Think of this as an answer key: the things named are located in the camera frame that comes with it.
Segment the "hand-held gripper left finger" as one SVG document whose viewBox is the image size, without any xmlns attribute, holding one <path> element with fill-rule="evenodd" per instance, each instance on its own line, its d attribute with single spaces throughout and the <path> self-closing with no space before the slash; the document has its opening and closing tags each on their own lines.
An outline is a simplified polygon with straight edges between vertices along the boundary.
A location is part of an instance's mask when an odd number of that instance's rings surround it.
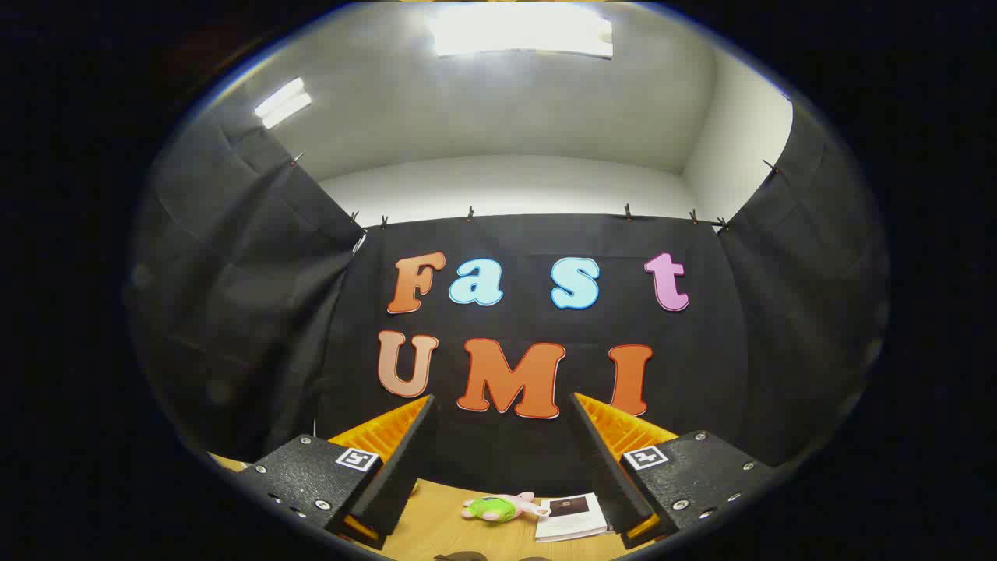
<svg viewBox="0 0 997 561">
<path fill-rule="evenodd" d="M 435 398 L 424 395 L 330 439 L 292 438 L 234 479 L 310 525 L 382 549 L 434 454 L 438 425 Z"/>
</svg>

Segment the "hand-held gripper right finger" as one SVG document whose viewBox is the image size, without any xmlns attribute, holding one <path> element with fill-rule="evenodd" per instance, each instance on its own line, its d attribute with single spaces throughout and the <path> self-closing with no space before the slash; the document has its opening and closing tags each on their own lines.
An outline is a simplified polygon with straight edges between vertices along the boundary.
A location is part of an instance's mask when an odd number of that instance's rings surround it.
<svg viewBox="0 0 997 561">
<path fill-rule="evenodd" d="M 576 392 L 569 423 L 626 549 L 688 534 L 760 497 L 777 470 L 705 430 L 677 434 Z"/>
</svg>

